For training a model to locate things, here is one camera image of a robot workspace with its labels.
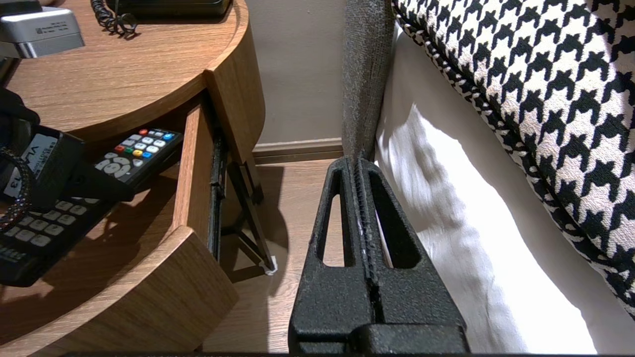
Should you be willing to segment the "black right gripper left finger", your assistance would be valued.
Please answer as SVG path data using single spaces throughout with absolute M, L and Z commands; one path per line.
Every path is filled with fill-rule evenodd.
M 340 199 L 342 267 L 324 262 L 332 201 Z M 380 227 L 368 161 L 340 158 L 329 166 L 289 323 L 293 354 L 375 355 L 383 322 Z

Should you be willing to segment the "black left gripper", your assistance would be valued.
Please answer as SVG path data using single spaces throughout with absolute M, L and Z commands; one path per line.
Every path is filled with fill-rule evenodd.
M 41 124 L 22 98 L 1 89 L 1 232 L 61 196 L 114 202 L 134 199 L 133 187 L 80 161 L 82 141 Z

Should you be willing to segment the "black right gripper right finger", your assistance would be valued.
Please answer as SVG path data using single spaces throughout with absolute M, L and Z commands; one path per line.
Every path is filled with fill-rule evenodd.
M 357 200 L 362 256 L 379 322 L 465 328 L 390 185 L 368 160 L 357 161 Z

